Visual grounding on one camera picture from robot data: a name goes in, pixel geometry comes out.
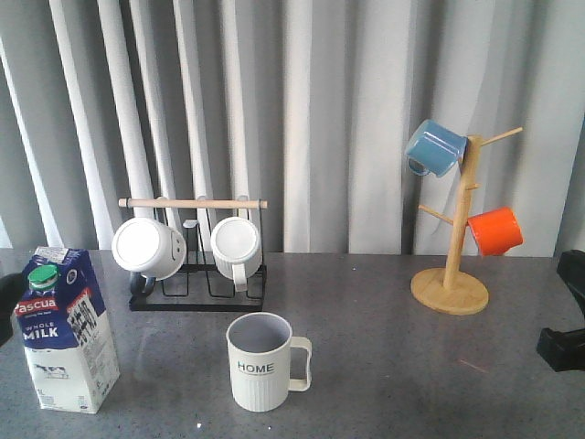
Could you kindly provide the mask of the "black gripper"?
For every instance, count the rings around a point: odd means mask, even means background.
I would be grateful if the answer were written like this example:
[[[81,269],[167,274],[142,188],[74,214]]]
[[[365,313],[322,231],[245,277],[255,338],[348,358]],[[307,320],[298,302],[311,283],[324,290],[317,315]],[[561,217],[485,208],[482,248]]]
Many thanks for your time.
[[[0,342],[4,345],[13,336],[11,316],[16,304],[24,294],[24,275],[10,273],[1,278],[0,291]]]
[[[563,252],[557,274],[572,293],[581,313],[584,313],[584,251]],[[556,372],[584,370],[584,329],[560,332],[543,328],[536,350]]]

